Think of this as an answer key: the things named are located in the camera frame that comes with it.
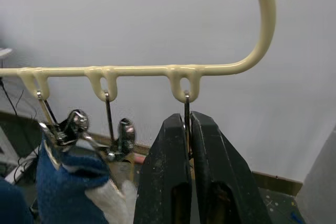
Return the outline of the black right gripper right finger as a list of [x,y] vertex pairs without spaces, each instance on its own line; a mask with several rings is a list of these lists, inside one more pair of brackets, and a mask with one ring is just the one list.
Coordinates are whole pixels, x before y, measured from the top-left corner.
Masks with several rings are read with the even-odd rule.
[[193,111],[192,152],[201,223],[271,223],[247,162],[208,115]]

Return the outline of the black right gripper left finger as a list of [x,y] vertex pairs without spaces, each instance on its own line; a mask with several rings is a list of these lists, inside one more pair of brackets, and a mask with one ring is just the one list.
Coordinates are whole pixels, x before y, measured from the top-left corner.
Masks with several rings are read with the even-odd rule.
[[192,179],[185,128],[172,114],[146,156],[140,173],[134,223],[189,223]]

